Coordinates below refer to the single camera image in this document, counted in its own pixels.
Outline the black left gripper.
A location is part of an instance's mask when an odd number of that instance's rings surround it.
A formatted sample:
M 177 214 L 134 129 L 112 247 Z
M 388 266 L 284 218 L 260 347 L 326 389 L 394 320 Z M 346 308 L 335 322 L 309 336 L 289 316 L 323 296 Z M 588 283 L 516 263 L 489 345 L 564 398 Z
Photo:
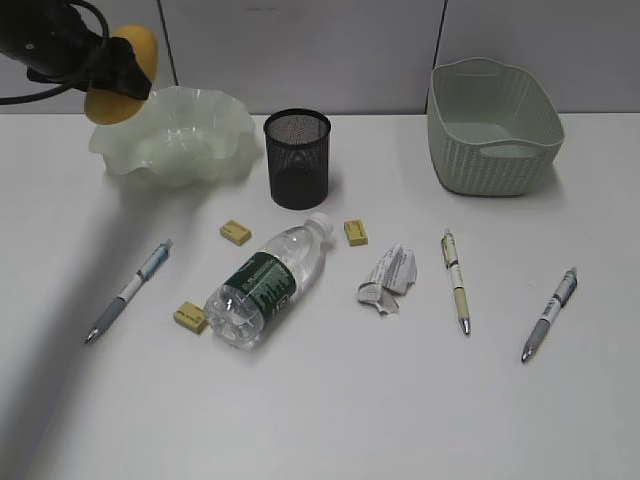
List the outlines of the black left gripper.
M 99 50 L 94 63 L 84 71 L 74 88 L 87 92 L 90 87 L 146 100 L 152 83 L 138 64 L 132 44 L 112 37 Z

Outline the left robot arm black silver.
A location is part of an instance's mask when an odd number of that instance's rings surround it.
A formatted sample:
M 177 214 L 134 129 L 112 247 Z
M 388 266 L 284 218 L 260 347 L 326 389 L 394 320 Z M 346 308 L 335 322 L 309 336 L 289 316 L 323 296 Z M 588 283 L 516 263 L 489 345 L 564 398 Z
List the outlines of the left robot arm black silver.
M 3 1 L 1 54 L 27 67 L 27 78 L 49 90 L 3 97 L 2 105 L 33 103 L 91 87 L 145 100 L 151 76 L 138 63 L 133 42 L 110 31 L 87 1 Z

